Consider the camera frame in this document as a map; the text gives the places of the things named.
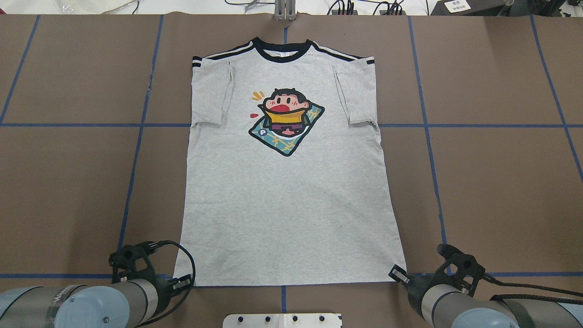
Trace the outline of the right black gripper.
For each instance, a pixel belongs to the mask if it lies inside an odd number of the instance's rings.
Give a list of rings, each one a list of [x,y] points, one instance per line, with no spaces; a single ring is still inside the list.
[[[466,254],[449,244],[439,244],[437,253],[444,263],[432,275],[411,277],[408,272],[394,264],[388,276],[406,287],[408,301],[421,301],[427,291],[436,285],[448,285],[455,291],[474,296],[479,281],[485,278],[486,270],[473,255]]]

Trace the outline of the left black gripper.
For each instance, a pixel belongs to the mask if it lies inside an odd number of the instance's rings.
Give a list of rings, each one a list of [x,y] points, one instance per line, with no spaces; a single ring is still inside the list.
[[[144,279],[154,286],[159,300],[163,301],[191,289],[192,274],[165,280],[156,273],[149,256],[170,244],[170,241],[143,241],[135,245],[125,245],[119,251],[111,253],[108,258],[109,266],[113,269],[111,282],[121,282],[122,278]]]

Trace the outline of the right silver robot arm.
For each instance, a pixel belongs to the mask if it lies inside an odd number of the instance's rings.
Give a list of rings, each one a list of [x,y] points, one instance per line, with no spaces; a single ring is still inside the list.
[[[514,287],[487,274],[472,255],[448,244],[437,253],[444,263],[431,275],[415,277],[394,265],[388,276],[407,292],[411,308],[432,328],[580,328],[582,294],[541,285],[517,287],[564,293],[567,297],[529,294],[494,295],[489,301],[474,298],[480,281]]]

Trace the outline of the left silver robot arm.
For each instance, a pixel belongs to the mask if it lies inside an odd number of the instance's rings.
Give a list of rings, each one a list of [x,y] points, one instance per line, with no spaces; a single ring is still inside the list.
[[[160,277],[150,256],[166,245],[180,249],[191,264],[182,277]],[[195,285],[191,253],[175,241],[143,241],[111,253],[111,284],[40,285],[1,294],[3,328],[143,328],[177,310]]]

